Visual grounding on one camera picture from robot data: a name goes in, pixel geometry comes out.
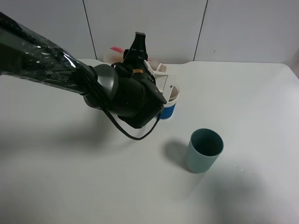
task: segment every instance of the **white wall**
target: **white wall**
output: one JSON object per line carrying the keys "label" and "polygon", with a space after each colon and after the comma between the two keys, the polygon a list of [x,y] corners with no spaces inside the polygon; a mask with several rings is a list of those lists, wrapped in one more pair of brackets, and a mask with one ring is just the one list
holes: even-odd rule
{"label": "white wall", "polygon": [[1,0],[0,11],[77,58],[95,58],[82,0]]}
{"label": "white wall", "polygon": [[98,59],[113,46],[129,48],[146,34],[150,58],[192,61],[206,0],[85,0]]}
{"label": "white wall", "polygon": [[289,64],[298,11],[299,0],[209,0],[195,60]]}

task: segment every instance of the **cup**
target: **cup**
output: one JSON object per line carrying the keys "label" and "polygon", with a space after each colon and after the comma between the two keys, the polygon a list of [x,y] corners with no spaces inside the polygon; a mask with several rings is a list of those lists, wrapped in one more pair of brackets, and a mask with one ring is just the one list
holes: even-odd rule
{"label": "cup", "polygon": [[166,119],[168,119],[172,116],[173,111],[174,111],[174,107],[176,106],[176,103],[177,103],[178,95],[179,95],[179,87],[178,87],[177,84],[174,84],[173,88],[172,88],[171,96],[170,96],[169,101],[168,101],[167,105],[165,106],[165,108],[164,108],[164,110],[161,114],[160,119],[166,120]]}
{"label": "cup", "polygon": [[209,170],[223,151],[223,141],[219,134],[210,129],[198,129],[192,133],[185,162],[194,173]]}

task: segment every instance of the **teal cup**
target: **teal cup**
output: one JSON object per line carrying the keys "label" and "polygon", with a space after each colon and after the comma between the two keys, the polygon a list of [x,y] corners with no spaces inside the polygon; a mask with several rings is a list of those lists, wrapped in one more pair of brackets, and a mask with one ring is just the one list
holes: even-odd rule
{"label": "teal cup", "polygon": [[190,171],[203,173],[209,170],[223,151],[223,141],[219,134],[210,129],[198,129],[192,133],[185,162]]}

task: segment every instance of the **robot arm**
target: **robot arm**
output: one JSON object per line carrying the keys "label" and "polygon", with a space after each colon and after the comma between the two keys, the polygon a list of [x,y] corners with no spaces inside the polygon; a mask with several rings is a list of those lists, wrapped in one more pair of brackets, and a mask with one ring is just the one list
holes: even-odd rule
{"label": "robot arm", "polygon": [[68,52],[0,13],[0,75],[11,75],[72,91],[93,108],[101,109],[126,133],[111,113],[134,128],[141,128],[159,114],[166,100],[143,61],[148,59],[145,34],[137,33],[123,63],[90,67]]}

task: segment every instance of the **white table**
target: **white table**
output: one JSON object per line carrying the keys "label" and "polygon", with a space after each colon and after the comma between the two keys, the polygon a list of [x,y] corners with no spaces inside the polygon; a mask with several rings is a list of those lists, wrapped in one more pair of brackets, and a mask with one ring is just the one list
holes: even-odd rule
{"label": "white table", "polygon": [[[96,65],[96,60],[83,60]],[[173,117],[125,137],[80,95],[0,78],[0,223],[299,223],[299,80],[282,64],[190,62]],[[122,122],[132,134],[134,130]],[[224,151],[205,175],[191,133]]]}

